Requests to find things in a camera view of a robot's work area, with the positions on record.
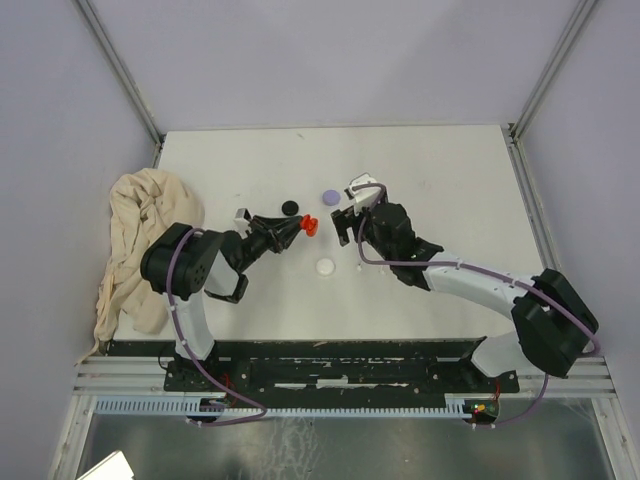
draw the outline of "black circle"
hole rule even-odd
[[[287,200],[282,204],[282,213],[284,213],[287,217],[292,217],[296,213],[300,211],[300,207],[293,200]]]

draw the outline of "cloth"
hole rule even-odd
[[[147,248],[173,223],[201,226],[204,208],[180,179],[145,168],[123,175],[111,188],[111,257],[98,290],[96,343],[113,338],[118,314],[124,310],[133,327],[158,333],[167,321],[162,295],[142,280],[140,262]]]

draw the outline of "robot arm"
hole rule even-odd
[[[180,318],[180,328],[199,360],[206,359],[214,345],[204,314],[202,292],[218,300],[238,303],[249,284],[244,275],[247,268],[267,251],[282,253],[300,231],[305,230],[308,236],[313,236],[318,227],[318,221],[309,215],[252,217],[246,209],[238,211],[236,223],[244,227],[246,238],[235,231],[206,230],[202,235],[188,240],[174,267],[171,291]],[[142,257],[142,278],[151,283],[154,292],[165,297],[167,308],[170,308],[166,293],[169,264],[178,243],[192,228],[190,225],[174,223]],[[190,359],[184,345],[177,340],[176,353]]]
[[[331,215],[342,246],[349,243],[352,230],[360,249],[366,242],[384,259],[369,263],[389,265],[404,284],[457,295],[513,321],[515,332],[484,338],[468,353],[467,359],[484,375],[496,377],[534,365],[564,377],[589,341],[585,331],[598,330],[596,319],[559,272],[545,269],[538,276],[514,276],[462,261],[417,237],[402,205],[389,203],[383,186],[368,174],[353,180],[346,193],[353,205]],[[540,297],[568,310],[582,328]]]

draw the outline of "white circle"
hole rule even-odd
[[[333,263],[333,260],[330,258],[321,258],[318,260],[318,263],[316,263],[316,272],[318,272],[318,275],[323,277],[328,277],[335,271],[335,269],[336,264]]]

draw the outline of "white wall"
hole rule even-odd
[[[0,15],[0,465],[42,479],[91,345],[111,184],[153,145],[70,1]]]
[[[94,0],[163,131],[506,123],[577,0]]]
[[[640,446],[640,2],[602,2],[525,138],[560,262]]]

